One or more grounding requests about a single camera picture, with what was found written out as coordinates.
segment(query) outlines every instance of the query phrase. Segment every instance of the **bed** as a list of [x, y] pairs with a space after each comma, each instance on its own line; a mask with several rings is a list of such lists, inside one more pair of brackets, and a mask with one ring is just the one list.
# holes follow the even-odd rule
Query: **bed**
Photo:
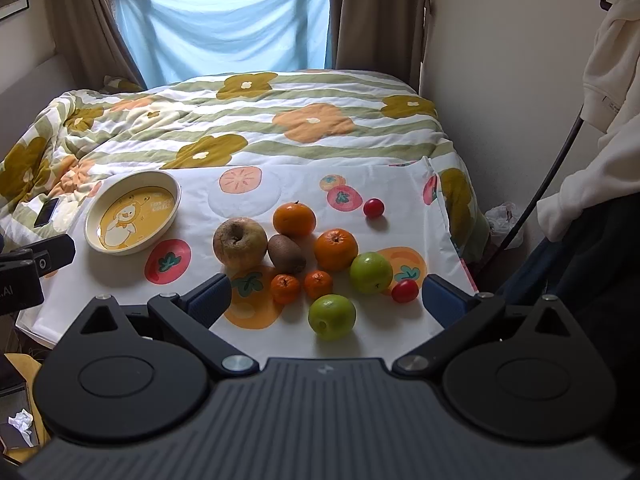
[[[307, 70], [204, 76], [143, 92], [121, 81], [118, 88], [123, 92], [62, 94], [6, 156], [0, 165], [6, 250], [65, 232], [82, 200], [115, 174], [270, 164], [402, 166], [427, 157], [459, 254], [467, 262], [482, 255], [489, 227], [466, 167], [434, 104], [396, 78]], [[51, 222], [34, 228], [52, 197], [60, 201]]]

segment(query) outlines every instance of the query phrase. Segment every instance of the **kiwi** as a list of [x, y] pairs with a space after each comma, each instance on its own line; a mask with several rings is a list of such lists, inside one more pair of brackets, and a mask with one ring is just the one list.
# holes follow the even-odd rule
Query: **kiwi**
[[298, 245], [285, 235], [273, 235], [267, 245], [267, 252], [278, 272], [297, 274], [305, 270], [305, 255]]

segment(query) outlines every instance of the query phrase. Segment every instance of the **plastic bag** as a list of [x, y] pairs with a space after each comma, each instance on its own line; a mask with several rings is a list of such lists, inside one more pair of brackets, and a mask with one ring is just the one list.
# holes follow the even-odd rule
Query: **plastic bag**
[[[493, 209], [489, 209], [489, 211], [485, 213], [485, 216], [491, 228], [491, 243], [499, 247], [507, 237], [507, 234], [509, 234], [509, 231], [511, 231], [511, 228], [516, 225], [521, 215], [522, 211], [520, 211], [513, 202], [505, 202]], [[523, 241], [524, 229], [521, 228], [507, 249], [520, 247]]]

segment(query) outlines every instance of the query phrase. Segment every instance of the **orange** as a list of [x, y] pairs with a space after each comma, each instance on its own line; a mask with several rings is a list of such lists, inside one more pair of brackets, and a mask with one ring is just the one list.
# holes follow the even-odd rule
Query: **orange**
[[310, 300], [317, 300], [334, 291], [334, 279], [323, 270], [314, 270], [305, 276], [305, 292]]
[[280, 305], [293, 303], [300, 295], [300, 282], [295, 276], [289, 274], [278, 274], [271, 280], [271, 295], [273, 301]]
[[260, 186], [262, 170], [255, 166], [226, 170], [220, 177], [220, 189], [225, 193], [241, 194]]
[[344, 270], [358, 256], [358, 243], [344, 229], [330, 229], [322, 233], [314, 244], [318, 265], [326, 270]]
[[422, 282], [427, 277], [427, 264], [411, 247], [388, 247], [380, 249], [378, 254], [382, 254], [394, 270], [394, 279], [382, 294], [391, 294], [391, 289], [406, 279], [415, 280], [418, 287], [422, 286]]
[[292, 238], [307, 236], [316, 228], [316, 215], [300, 202], [281, 205], [273, 214], [273, 227]]
[[276, 269], [267, 266], [241, 270], [231, 278], [231, 306], [225, 317], [234, 325], [260, 330], [272, 325], [282, 313], [282, 305], [274, 303], [269, 284]]

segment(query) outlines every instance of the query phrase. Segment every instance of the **tissue box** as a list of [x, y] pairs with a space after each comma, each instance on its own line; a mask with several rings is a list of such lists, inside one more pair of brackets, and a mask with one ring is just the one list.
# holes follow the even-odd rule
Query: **tissue box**
[[9, 424], [9, 418], [15, 417], [22, 410], [33, 414], [27, 381], [9, 359], [4, 354], [0, 354], [0, 441], [4, 450], [33, 447], [39, 444], [33, 425], [28, 429], [29, 443], [17, 428]]

